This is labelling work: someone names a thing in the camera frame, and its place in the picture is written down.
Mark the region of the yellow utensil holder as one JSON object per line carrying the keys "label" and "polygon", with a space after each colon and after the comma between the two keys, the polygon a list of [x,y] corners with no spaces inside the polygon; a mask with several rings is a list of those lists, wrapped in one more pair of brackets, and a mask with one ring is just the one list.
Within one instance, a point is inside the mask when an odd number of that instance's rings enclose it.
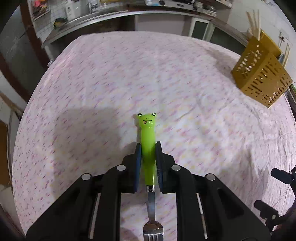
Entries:
{"label": "yellow utensil holder", "polygon": [[236,86],[267,108],[292,84],[292,78],[279,62],[280,48],[261,31],[260,39],[251,37],[231,74]]}

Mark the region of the cream chopstick bundle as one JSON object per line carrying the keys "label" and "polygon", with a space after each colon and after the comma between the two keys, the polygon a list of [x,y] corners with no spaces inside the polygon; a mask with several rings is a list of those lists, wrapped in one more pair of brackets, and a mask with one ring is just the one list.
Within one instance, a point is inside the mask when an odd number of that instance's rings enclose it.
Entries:
{"label": "cream chopstick bundle", "polygon": [[289,58],[290,55],[290,45],[287,43],[286,49],[285,49],[285,54],[284,54],[284,59],[282,62],[282,66],[285,68],[287,65],[287,60]]}

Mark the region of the kitchen counter cabinet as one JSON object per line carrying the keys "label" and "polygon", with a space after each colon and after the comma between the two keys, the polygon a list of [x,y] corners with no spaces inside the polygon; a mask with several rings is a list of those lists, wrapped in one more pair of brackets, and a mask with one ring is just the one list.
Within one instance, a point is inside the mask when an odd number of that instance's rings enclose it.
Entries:
{"label": "kitchen counter cabinet", "polygon": [[148,9],[143,6],[142,8],[110,8],[76,18],[66,23],[63,27],[53,30],[43,42],[42,48],[53,44],[53,42],[72,32],[80,31],[82,28],[116,18],[131,19],[131,23],[127,24],[129,31],[152,31],[190,37],[194,31],[196,22],[200,22],[204,24],[205,29],[202,31],[202,39],[205,41],[209,42],[214,31],[219,29],[243,46],[246,46],[248,43],[247,37],[242,33],[212,16],[205,14],[198,15],[179,9],[175,11],[165,8],[158,9],[156,7]]}

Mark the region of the green frog handle fork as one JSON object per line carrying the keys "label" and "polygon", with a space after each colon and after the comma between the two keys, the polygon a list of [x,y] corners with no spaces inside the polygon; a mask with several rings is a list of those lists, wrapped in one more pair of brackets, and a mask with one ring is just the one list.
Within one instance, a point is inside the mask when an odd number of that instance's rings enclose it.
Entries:
{"label": "green frog handle fork", "polygon": [[156,221],[156,113],[138,113],[142,164],[144,168],[145,189],[147,192],[148,221],[143,227],[144,240],[164,240],[164,228]]}

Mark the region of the pink floral tablecloth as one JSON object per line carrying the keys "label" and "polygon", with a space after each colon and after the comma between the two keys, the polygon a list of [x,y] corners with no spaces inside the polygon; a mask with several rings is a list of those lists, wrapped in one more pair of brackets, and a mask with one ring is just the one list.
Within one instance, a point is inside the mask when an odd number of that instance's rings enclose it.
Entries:
{"label": "pink floral tablecloth", "polygon": [[270,172],[295,166],[295,119],[285,96],[266,108],[236,87],[238,59],[173,34],[74,40],[41,78],[18,127],[13,191],[22,229],[82,174],[103,174],[133,153],[138,113],[156,113],[156,140],[176,163],[215,174],[250,209],[262,200],[285,214],[293,191]]}

